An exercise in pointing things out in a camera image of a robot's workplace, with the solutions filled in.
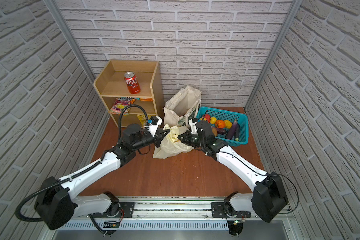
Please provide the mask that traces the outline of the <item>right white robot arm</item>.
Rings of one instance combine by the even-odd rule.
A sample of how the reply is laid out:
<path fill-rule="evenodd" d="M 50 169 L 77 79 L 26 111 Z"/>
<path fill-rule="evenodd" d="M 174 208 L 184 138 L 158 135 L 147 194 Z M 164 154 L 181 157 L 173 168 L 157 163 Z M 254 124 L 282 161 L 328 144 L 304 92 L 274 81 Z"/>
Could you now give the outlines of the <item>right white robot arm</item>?
<path fill-rule="evenodd" d="M 226 198 L 225 205 L 230 215 L 239 212 L 254 212 L 269 223 L 289 203 L 282 177 L 255 167 L 237 154 L 231 146 L 215 137 L 207 121 L 192 124 L 192 129 L 178 136 L 185 145 L 199 148 L 206 156 L 229 168 L 253 192 L 252 197 L 233 193 Z"/>

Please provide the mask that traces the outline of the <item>canvas tote bag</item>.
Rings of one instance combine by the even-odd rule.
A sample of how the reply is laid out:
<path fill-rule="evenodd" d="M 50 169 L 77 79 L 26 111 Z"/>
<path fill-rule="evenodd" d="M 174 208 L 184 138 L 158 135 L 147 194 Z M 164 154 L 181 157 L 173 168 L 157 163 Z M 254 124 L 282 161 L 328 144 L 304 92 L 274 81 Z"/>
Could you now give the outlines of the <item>canvas tote bag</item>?
<path fill-rule="evenodd" d="M 164 107 L 164 124 L 186 126 L 190 128 L 190 120 L 197 117 L 202 101 L 202 91 L 186 86 L 168 100 Z"/>

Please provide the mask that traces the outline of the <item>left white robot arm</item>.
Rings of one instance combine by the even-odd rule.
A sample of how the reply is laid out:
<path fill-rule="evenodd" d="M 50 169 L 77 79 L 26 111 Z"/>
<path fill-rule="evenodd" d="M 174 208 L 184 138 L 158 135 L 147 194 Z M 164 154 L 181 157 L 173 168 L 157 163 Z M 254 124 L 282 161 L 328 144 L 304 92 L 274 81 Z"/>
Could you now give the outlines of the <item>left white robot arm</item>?
<path fill-rule="evenodd" d="M 115 171 L 136 156 L 136 152 L 161 141 L 170 133 L 159 125 L 142 129 L 137 124 L 129 125 L 122 133 L 119 142 L 106 150 L 101 158 L 82 169 L 59 180 L 46 179 L 42 186 L 47 190 L 38 195 L 35 210 L 50 230 L 56 230 L 72 218 L 95 213 L 114 217 L 120 213 L 119 199 L 110 192 L 96 196 L 81 197 L 80 193 L 108 173 Z"/>

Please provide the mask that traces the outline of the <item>thin cream plastic bag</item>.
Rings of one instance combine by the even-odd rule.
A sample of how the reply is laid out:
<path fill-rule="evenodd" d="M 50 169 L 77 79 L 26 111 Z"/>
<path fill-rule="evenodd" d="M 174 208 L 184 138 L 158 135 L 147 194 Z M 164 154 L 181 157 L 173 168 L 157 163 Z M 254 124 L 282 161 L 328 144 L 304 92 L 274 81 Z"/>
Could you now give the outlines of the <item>thin cream plastic bag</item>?
<path fill-rule="evenodd" d="M 161 141 L 160 146 L 155 148 L 153 154 L 154 159 L 166 159 L 181 153 L 188 153 L 194 149 L 191 146 L 183 144 L 178 139 L 179 135 L 184 134 L 188 130 L 186 126 L 170 127 L 168 124 L 165 124 L 164 130 L 170 130 L 170 133 Z"/>

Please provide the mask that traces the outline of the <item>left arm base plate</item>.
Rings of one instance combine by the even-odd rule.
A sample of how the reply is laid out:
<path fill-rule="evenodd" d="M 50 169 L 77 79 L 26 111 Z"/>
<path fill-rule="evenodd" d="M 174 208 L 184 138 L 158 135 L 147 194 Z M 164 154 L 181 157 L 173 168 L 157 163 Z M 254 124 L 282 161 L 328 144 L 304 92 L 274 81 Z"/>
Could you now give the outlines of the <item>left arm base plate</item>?
<path fill-rule="evenodd" d="M 132 218 L 134 212 L 134 202 L 119 202 L 118 205 L 112 204 L 104 213 L 94 213 L 94 218 Z"/>

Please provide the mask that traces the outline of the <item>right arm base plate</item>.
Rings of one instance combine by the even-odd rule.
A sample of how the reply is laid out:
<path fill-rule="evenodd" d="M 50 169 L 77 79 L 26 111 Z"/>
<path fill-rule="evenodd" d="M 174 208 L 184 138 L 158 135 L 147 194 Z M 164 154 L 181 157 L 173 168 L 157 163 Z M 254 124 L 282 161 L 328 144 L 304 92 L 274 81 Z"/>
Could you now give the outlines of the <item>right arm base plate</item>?
<path fill-rule="evenodd" d="M 211 203 L 212 217 L 213 218 L 251 218 L 251 212 L 236 211 L 229 204 L 224 202 Z"/>

